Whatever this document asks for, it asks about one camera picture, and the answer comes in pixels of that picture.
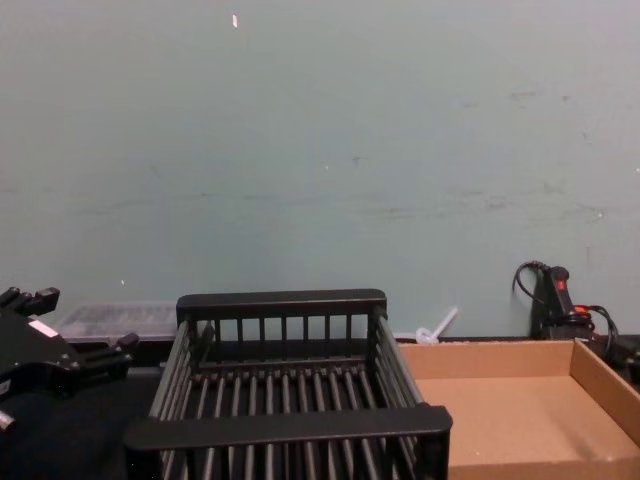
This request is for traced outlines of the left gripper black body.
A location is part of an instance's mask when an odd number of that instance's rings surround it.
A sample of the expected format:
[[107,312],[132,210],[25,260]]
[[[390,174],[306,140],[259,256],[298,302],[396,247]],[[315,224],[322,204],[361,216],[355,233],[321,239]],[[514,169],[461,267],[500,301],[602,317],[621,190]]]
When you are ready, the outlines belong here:
[[81,360],[55,330],[39,320],[1,310],[1,399],[32,392],[79,389]]

